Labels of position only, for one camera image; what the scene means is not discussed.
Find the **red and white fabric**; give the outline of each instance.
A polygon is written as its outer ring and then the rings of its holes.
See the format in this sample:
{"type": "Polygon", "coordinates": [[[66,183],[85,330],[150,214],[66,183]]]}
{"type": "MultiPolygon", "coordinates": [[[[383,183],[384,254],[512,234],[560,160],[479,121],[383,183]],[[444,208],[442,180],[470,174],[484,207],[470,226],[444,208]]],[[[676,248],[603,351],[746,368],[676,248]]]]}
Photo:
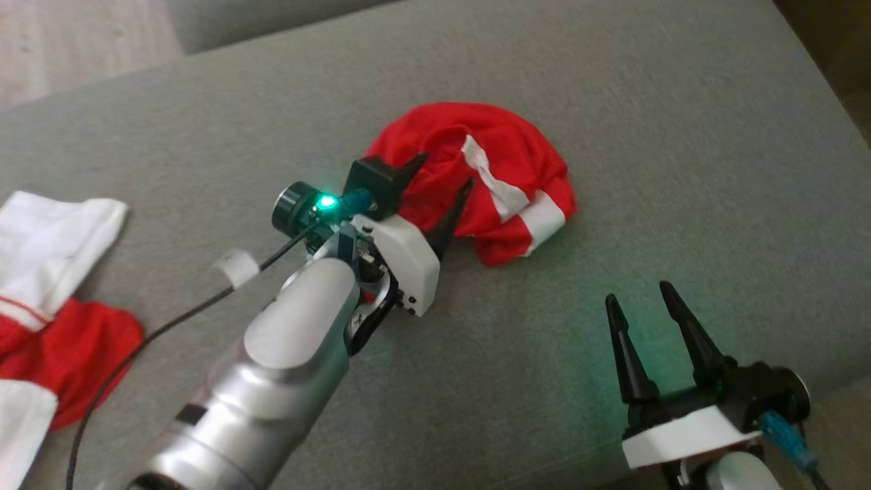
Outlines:
{"type": "Polygon", "coordinates": [[[568,169],[530,122],[494,105],[421,105],[387,126],[368,149],[391,166],[429,154],[399,214],[432,228],[469,177],[475,188],[456,236],[472,236],[489,266],[527,256],[577,210],[568,169]]]}
{"type": "Polygon", "coordinates": [[[132,315],[72,293],[118,237],[127,206],[14,193],[0,208],[0,488],[16,488],[46,429],[79,420],[142,341],[132,315]]]}

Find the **white cable label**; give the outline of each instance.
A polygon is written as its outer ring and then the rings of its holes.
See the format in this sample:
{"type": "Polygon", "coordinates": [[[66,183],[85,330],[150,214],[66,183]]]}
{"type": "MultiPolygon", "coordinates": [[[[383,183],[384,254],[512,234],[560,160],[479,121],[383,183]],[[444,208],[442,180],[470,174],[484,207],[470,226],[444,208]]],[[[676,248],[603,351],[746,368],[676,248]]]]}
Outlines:
{"type": "Polygon", "coordinates": [[[251,254],[237,248],[224,254],[213,267],[224,273],[233,285],[233,289],[238,289],[260,273],[260,265],[251,257],[251,254]]]}

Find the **gray cushion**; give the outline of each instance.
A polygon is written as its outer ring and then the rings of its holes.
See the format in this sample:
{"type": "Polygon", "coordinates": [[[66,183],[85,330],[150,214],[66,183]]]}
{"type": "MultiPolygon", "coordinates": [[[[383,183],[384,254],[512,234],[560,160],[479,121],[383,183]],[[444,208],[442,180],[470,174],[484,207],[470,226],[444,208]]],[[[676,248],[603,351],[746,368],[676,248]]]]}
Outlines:
{"type": "Polygon", "coordinates": [[[391,0],[169,0],[186,54],[327,20],[391,0]]]}
{"type": "MultiPolygon", "coordinates": [[[[0,118],[0,199],[22,188],[132,206],[81,296],[148,330],[265,256],[295,180],[337,190],[409,108],[504,106],[571,168],[582,214],[528,259],[468,242],[426,318],[400,311],[353,359],[277,488],[587,487],[624,473],[604,298],[623,302],[663,391],[691,368],[657,281],[723,351],[819,393],[867,371],[869,151],[774,6],[393,3],[46,99],[0,118]]],[[[153,345],[86,434],[82,488],[135,458],[301,252],[153,345]]],[[[57,487],[72,429],[28,488],[57,487]]]]}

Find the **light wood floor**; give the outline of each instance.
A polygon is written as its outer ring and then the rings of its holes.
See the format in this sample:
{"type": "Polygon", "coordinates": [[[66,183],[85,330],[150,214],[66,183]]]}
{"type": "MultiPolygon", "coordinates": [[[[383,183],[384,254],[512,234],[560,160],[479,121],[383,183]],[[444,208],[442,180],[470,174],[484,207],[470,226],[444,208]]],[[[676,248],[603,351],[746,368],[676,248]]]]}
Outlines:
{"type": "Polygon", "coordinates": [[[166,0],[0,0],[0,110],[181,59],[166,0]]]}

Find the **red cloth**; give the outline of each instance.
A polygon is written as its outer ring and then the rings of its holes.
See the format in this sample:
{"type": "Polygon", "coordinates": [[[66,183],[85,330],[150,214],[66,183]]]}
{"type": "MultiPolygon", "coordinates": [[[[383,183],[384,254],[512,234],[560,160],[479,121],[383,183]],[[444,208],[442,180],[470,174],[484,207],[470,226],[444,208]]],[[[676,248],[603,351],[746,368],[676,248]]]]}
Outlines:
{"type": "Polygon", "coordinates": [[[84,416],[111,371],[141,342],[137,319],[102,303],[69,299],[54,322],[37,332],[0,316],[0,378],[31,381],[53,391],[58,398],[54,431],[84,416]]]}
{"type": "Polygon", "coordinates": [[[399,214],[430,229],[474,177],[456,236],[473,236],[486,265],[528,255],[577,209],[557,150],[531,123],[500,107],[421,105],[387,126],[367,155],[398,167],[421,152],[429,159],[403,195],[399,214]]]}

